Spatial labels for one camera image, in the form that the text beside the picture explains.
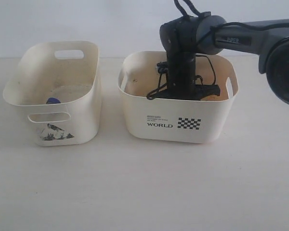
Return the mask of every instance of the white table surface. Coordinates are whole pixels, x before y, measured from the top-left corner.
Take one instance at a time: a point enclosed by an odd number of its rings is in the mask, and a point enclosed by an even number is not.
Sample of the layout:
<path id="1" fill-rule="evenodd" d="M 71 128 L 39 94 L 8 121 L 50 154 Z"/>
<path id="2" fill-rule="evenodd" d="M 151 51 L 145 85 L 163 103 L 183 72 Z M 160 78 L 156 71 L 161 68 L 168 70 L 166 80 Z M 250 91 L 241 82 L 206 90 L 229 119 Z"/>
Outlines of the white table surface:
<path id="1" fill-rule="evenodd" d="M 289 106 L 258 57 L 228 59 L 240 92 L 214 143 L 130 135 L 123 59 L 102 59 L 98 135 L 51 148 L 32 143 L 3 100 L 18 60 L 0 59 L 0 231 L 289 231 Z"/>

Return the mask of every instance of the white wall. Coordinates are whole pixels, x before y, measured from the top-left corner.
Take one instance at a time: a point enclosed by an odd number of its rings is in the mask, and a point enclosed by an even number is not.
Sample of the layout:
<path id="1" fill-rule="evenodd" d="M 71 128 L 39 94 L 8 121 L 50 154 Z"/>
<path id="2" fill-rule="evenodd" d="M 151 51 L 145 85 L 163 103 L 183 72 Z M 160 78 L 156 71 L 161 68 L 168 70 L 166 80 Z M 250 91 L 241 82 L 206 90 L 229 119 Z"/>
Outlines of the white wall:
<path id="1" fill-rule="evenodd" d="M 289 18 L 289 0 L 193 3 L 227 21 Z M 97 43 L 102 57 L 163 50 L 159 26 L 179 16 L 173 0 L 0 0 L 0 57 L 21 57 L 40 42 L 80 39 Z"/>

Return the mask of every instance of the black and white checkered logo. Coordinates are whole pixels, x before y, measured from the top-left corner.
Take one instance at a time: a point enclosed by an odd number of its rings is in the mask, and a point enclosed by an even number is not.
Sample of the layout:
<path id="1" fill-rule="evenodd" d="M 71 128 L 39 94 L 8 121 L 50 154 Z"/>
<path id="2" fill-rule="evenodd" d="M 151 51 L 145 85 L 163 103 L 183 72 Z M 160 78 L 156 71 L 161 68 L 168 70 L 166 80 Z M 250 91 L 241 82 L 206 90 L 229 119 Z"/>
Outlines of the black and white checkered logo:
<path id="1" fill-rule="evenodd" d="M 201 119 L 179 118 L 178 128 L 199 130 Z"/>

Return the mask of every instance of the blue object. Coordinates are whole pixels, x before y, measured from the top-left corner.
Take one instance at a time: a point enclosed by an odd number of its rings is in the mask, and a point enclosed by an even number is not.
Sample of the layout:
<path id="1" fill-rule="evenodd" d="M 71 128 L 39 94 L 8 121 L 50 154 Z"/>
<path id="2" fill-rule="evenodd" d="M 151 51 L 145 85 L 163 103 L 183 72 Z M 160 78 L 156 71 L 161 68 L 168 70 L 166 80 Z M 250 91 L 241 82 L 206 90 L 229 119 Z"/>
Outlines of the blue object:
<path id="1" fill-rule="evenodd" d="M 56 104 L 56 103 L 61 103 L 61 102 L 56 98 L 49 98 L 46 102 L 46 104 Z"/>

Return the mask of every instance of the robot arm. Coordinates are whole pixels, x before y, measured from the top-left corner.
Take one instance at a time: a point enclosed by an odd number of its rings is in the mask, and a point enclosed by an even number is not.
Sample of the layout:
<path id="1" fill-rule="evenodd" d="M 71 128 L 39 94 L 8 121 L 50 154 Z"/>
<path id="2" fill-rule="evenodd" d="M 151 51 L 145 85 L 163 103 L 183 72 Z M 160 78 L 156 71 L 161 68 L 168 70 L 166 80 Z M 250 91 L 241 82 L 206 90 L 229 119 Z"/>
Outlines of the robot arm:
<path id="1" fill-rule="evenodd" d="M 259 55 L 259 72 L 266 73 L 273 92 L 289 104 L 289 19 L 227 23 L 210 12 L 184 14 L 160 27 L 160 39 L 167 53 L 168 81 L 158 98 L 200 100 L 218 94 L 211 85 L 206 95 L 197 94 L 195 54 L 228 49 Z"/>

